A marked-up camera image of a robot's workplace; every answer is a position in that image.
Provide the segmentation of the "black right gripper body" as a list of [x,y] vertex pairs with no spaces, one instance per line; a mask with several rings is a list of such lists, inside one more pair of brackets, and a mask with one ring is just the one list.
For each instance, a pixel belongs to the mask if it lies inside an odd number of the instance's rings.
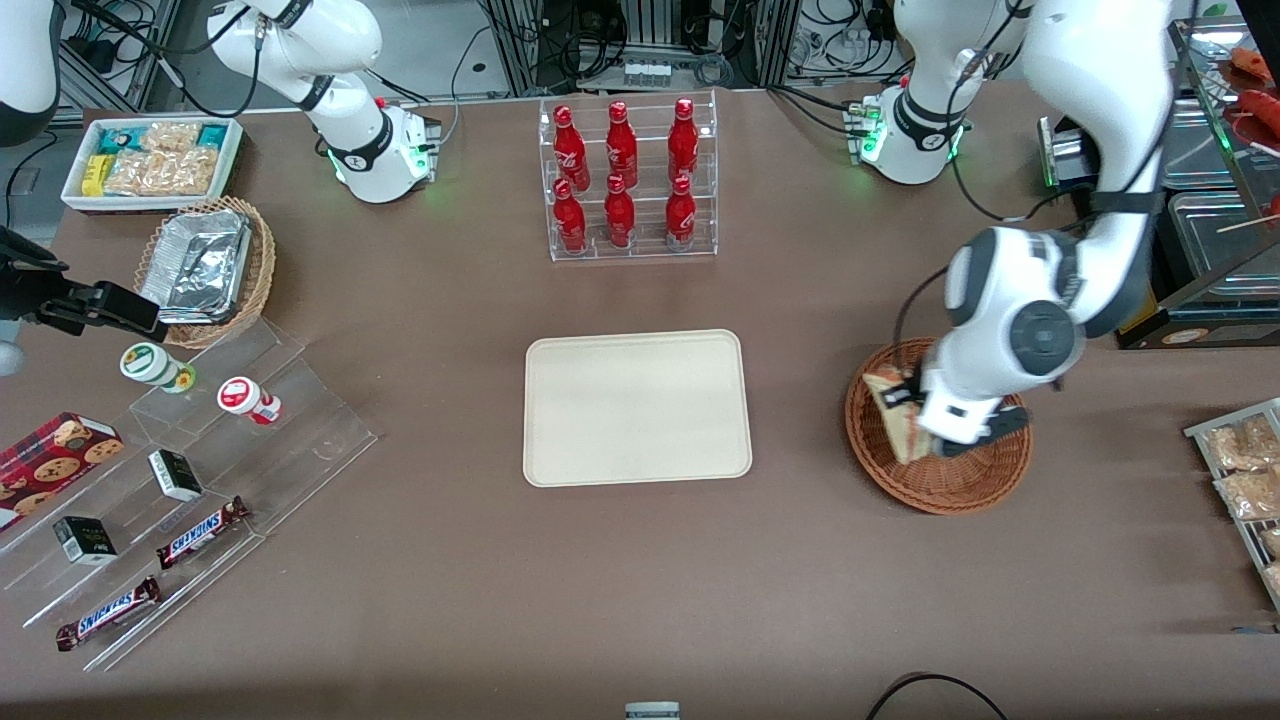
[[105,320],[91,313],[90,287],[64,277],[69,266],[47,249],[1,229],[1,319],[45,324],[79,336]]

